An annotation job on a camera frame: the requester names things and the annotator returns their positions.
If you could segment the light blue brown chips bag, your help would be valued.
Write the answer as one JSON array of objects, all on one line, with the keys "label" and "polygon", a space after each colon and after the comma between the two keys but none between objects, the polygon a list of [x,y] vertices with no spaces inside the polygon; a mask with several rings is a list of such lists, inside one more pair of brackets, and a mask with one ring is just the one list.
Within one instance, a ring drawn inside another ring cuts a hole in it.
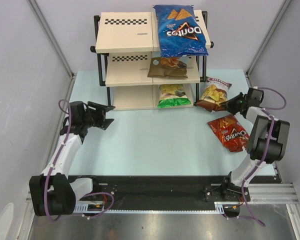
[{"label": "light blue brown chips bag", "polygon": [[187,79],[188,61],[180,57],[153,57],[147,76],[150,78]]}]

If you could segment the blue Doritos bag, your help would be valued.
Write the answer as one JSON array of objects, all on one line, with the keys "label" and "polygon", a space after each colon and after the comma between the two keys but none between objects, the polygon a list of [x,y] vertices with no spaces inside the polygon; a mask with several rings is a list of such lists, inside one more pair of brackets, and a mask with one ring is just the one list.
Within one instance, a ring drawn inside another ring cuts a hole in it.
[{"label": "blue Doritos bag", "polygon": [[157,4],[153,8],[161,57],[209,55],[207,39],[192,5]]}]

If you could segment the brown Chuba chips bag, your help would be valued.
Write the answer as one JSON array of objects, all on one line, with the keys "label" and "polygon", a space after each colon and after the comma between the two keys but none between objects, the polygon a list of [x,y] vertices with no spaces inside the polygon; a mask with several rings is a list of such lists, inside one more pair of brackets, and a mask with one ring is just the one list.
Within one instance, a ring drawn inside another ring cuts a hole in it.
[{"label": "brown Chuba chips bag", "polygon": [[194,105],[201,107],[208,112],[219,112],[223,108],[222,103],[228,100],[228,91],[232,84],[218,78],[207,77],[204,91],[199,100]]}]

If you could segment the red Doritos bag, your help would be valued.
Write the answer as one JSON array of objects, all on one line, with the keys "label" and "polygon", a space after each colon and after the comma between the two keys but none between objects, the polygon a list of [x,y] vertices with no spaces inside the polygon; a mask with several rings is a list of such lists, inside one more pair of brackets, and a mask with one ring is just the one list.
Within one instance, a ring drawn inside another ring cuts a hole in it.
[{"label": "red Doritos bag", "polygon": [[250,136],[233,114],[209,121],[207,124],[230,152],[238,153],[246,150]]}]

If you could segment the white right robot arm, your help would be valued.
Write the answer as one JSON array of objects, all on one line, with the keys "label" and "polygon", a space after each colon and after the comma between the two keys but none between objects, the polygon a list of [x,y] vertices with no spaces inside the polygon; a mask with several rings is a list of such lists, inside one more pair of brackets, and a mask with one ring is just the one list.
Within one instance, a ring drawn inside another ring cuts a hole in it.
[{"label": "white right robot arm", "polygon": [[264,88],[250,87],[246,94],[240,93],[221,104],[229,113],[240,113],[253,123],[246,158],[223,179],[218,190],[221,198],[227,202],[245,197],[249,183],[258,171],[280,161],[285,155],[291,125],[261,107],[263,99]]}]

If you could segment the aluminium frame rail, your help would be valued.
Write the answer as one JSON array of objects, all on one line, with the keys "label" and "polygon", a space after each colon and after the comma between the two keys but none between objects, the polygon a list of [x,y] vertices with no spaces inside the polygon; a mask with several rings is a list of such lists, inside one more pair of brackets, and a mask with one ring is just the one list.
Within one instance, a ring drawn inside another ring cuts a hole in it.
[{"label": "aluminium frame rail", "polygon": [[250,184],[248,190],[251,204],[279,205],[299,203],[292,183]]}]

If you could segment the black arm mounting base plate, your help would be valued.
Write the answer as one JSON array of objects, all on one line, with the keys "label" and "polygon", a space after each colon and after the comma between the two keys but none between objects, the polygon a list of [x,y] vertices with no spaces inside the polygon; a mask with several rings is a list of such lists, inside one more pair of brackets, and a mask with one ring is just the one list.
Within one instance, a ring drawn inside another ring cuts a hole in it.
[{"label": "black arm mounting base plate", "polygon": [[230,178],[212,176],[90,176],[92,191],[106,192],[115,211],[205,211],[214,201],[250,200],[252,187],[232,186]]}]

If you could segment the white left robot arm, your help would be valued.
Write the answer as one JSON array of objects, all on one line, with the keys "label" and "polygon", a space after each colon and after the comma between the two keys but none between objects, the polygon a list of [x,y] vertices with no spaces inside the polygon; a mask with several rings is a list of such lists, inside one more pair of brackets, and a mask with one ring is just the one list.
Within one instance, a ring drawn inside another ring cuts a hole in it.
[{"label": "white left robot arm", "polygon": [[114,121],[106,118],[113,105],[95,102],[69,102],[61,99],[58,107],[65,113],[59,132],[56,150],[44,170],[29,180],[29,190],[34,213],[57,221],[61,216],[74,213],[76,203],[81,199],[95,200],[101,196],[105,205],[112,194],[102,192],[94,176],[80,176],[69,180],[69,171],[74,158],[84,143],[89,128],[106,130]]}]

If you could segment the beige three-tier black-framed shelf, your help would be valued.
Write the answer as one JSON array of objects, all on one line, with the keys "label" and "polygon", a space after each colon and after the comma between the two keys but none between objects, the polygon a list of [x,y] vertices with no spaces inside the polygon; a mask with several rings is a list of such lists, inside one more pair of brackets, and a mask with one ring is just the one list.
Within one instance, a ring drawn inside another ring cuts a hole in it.
[{"label": "beige three-tier black-framed shelf", "polygon": [[119,110],[146,110],[158,106],[162,84],[183,84],[192,103],[200,97],[207,76],[207,58],[189,56],[187,79],[148,77],[152,53],[159,51],[154,12],[103,12],[93,18],[99,84],[107,102]]}]

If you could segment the green Chuba cassava chips bag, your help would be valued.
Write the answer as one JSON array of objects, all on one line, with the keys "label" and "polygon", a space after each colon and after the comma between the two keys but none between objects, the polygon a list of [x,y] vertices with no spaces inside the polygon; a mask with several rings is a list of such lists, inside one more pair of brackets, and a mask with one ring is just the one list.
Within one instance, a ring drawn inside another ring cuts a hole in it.
[{"label": "green Chuba cassava chips bag", "polygon": [[190,105],[191,101],[183,84],[161,84],[159,86],[159,109]]}]

